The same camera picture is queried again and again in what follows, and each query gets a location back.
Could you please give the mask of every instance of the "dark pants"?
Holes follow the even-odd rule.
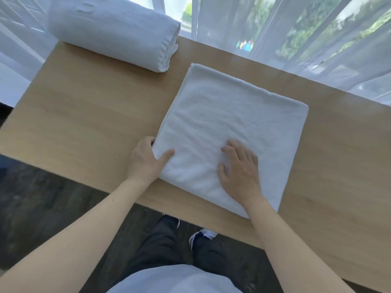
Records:
[[[128,262],[118,282],[147,268],[185,264],[176,237],[177,224],[178,219],[164,215]],[[241,290],[222,247],[202,233],[193,241],[193,264],[203,271],[229,278]]]

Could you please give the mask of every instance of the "tabletop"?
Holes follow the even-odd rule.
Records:
[[[166,73],[58,43],[0,153],[105,192],[156,135],[191,63],[309,106],[278,213],[340,277],[391,292],[391,107],[180,37]],[[261,247],[249,220],[162,180],[138,203]]]

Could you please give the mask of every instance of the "hand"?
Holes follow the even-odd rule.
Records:
[[[217,175],[220,183],[225,192],[246,209],[254,197],[261,196],[258,157],[242,143],[232,139],[221,151],[227,154],[231,170],[227,173],[225,165],[219,163]]]
[[[156,159],[152,152],[154,141],[154,137],[145,137],[137,143],[130,157],[128,179],[141,179],[150,184],[159,177],[164,165],[173,157],[175,151],[170,149]]]

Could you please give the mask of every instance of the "folded towel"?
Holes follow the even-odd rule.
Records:
[[[154,72],[169,68],[180,27],[128,0],[53,0],[48,13],[57,39]]]
[[[160,177],[248,217],[216,173],[219,162],[229,164],[220,148],[235,138],[258,155],[262,193],[277,211],[307,112],[306,104],[192,64],[153,145],[157,158],[175,149]]]

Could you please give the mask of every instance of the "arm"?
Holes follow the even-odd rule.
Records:
[[[219,164],[222,187],[246,210],[285,293],[354,293],[286,224],[262,196],[258,158],[236,140],[221,148],[230,173]]]
[[[79,292],[137,198],[159,177],[174,151],[156,160],[154,138],[132,151],[128,178],[99,204],[24,257],[0,278],[0,292]]]

